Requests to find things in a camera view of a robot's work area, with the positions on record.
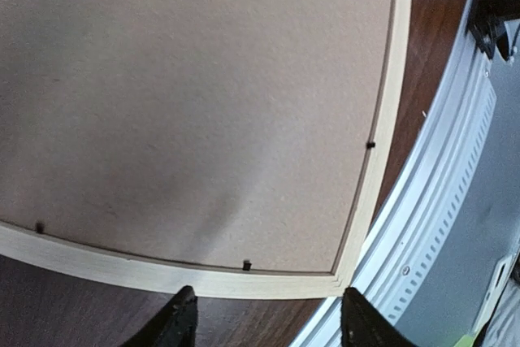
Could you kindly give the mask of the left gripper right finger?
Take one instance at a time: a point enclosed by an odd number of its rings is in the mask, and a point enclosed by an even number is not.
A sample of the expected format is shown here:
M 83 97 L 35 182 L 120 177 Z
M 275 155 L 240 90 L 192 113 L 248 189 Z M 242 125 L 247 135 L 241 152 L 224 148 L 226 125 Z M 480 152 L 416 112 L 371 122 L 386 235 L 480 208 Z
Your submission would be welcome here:
M 342 296 L 340 313 L 343 347 L 413 347 L 354 287 Z

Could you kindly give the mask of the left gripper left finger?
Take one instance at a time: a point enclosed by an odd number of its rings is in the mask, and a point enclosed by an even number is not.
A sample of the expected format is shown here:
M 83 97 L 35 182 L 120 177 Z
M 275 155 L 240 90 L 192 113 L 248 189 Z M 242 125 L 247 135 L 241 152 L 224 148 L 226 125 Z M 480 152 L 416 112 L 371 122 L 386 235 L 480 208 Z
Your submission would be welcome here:
M 193 347 L 198 325 L 197 296 L 185 285 L 122 346 Z

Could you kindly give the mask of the light wooden picture frame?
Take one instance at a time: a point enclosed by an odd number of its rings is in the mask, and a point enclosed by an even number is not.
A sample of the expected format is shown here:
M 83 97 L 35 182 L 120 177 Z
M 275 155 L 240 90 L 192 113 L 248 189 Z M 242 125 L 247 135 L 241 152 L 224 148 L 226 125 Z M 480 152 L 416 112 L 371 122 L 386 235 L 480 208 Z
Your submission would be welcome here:
M 405 74 L 411 0 L 391 0 L 377 105 L 354 204 L 332 269 L 327 273 L 242 271 L 197 266 L 102 249 L 1 224 L 5 257 L 76 278 L 157 293 L 183 284 L 201 297 L 241 300 L 297 300 L 338 297 L 351 283 L 375 212 L 395 130 Z

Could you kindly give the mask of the brown backing board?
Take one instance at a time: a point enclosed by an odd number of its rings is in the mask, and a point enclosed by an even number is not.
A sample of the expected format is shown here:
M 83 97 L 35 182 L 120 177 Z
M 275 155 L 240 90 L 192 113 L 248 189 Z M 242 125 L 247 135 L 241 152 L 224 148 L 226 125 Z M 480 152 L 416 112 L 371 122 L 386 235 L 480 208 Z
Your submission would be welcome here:
M 153 258 L 330 271 L 390 0 L 1 0 L 1 218 Z

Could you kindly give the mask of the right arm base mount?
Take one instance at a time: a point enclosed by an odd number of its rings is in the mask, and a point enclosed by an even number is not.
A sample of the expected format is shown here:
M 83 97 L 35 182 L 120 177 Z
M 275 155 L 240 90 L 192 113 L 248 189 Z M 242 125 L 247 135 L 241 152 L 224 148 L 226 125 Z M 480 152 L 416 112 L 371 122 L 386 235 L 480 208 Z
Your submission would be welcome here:
M 508 62 L 514 56 L 519 33 L 515 33 L 511 41 L 506 23 L 518 19 L 519 0 L 472 0 L 467 29 L 489 59 L 493 59 L 498 50 Z

